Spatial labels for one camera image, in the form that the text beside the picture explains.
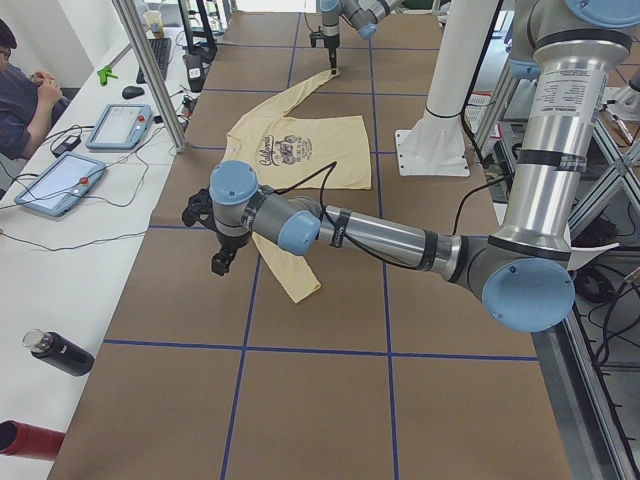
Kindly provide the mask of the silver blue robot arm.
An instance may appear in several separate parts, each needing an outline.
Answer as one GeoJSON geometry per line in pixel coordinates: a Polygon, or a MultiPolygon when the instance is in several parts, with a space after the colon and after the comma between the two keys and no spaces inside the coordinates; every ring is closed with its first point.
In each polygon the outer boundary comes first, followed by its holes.
{"type": "Polygon", "coordinates": [[[513,49],[541,69],[505,217],[485,238],[443,235],[261,183],[249,164],[217,165],[182,220],[217,235],[212,269],[225,274],[251,235],[304,255],[314,242],[353,246],[402,268],[432,271],[470,291],[501,324],[539,332],[563,321],[575,299],[564,232],[610,71],[631,50],[635,1],[531,1],[519,6],[513,49]]]}
{"type": "Polygon", "coordinates": [[[327,50],[332,75],[338,73],[338,48],[340,47],[340,20],[343,19],[358,35],[368,40],[378,30],[378,25],[389,16],[401,0],[375,0],[368,6],[356,0],[322,0],[319,2],[321,24],[309,34],[312,48],[322,42],[327,50]]]}

